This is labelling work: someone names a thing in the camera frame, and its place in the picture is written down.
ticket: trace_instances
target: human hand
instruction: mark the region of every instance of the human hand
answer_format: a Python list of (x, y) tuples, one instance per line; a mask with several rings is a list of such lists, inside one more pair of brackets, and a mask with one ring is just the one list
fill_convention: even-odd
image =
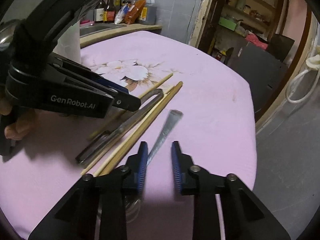
[[(0, 88), (0, 114), (8, 115), (12, 110), (12, 105), (5, 98), (4, 88)], [(8, 125), (4, 129), (4, 135), (7, 139), (21, 140), (36, 125), (38, 115), (34, 109), (28, 109), (23, 113), (15, 123)]]

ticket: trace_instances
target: plastic jug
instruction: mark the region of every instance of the plastic jug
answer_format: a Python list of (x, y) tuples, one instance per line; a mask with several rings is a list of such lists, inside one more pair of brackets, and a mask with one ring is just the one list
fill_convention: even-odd
[(146, 5), (142, 9), (139, 17), (139, 23), (144, 25), (154, 25), (156, 23), (157, 7), (155, 0), (146, 0)]

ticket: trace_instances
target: table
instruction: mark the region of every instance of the table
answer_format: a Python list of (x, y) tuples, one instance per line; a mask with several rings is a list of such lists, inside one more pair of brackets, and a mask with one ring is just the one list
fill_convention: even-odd
[[(237, 73), (191, 46), (144, 31), (93, 44), (81, 55), (84, 65), (126, 85), (133, 95), (171, 72), (174, 75), (163, 88), (184, 82), (140, 139), (151, 149), (169, 110), (184, 113), (148, 166), (140, 213), (127, 225), (129, 240), (191, 239), (193, 197), (175, 194), (170, 157), (174, 140), (195, 164), (222, 176), (235, 173), (253, 188), (257, 164), (253, 105), (249, 85)], [(74, 158), (102, 123), (50, 112), (42, 112), (39, 119), (37, 129), (15, 149), (16, 155), (0, 162), (0, 206), (24, 238), (79, 179), (81, 168)], [(139, 142), (129, 155), (138, 147)]]

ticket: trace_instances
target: sink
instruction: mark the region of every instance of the sink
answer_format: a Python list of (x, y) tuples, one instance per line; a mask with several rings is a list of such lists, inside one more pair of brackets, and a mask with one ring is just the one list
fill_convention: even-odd
[(117, 25), (114, 23), (96, 23), (88, 26), (80, 27), (80, 38), (88, 36), (90, 34), (103, 32), (106, 30), (116, 29), (124, 27), (125, 25)]

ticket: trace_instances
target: screw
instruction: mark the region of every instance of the screw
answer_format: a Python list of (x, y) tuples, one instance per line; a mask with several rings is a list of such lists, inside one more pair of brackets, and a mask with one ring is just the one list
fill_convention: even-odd
[(82, 179), (83, 179), (84, 181), (89, 181), (89, 180), (91, 180), (92, 178), (93, 178), (93, 175), (90, 174), (90, 173), (84, 174), (84, 175), (82, 176)]
[(237, 176), (233, 173), (230, 173), (227, 175), (227, 179), (230, 181), (235, 181), (237, 179)]
[(198, 171), (201, 170), (201, 168), (198, 165), (192, 165), (190, 167), (190, 170), (193, 171), (193, 172), (198, 172)]
[(128, 170), (129, 170), (128, 166), (126, 166), (126, 165), (121, 166), (121, 171), (128, 171)]

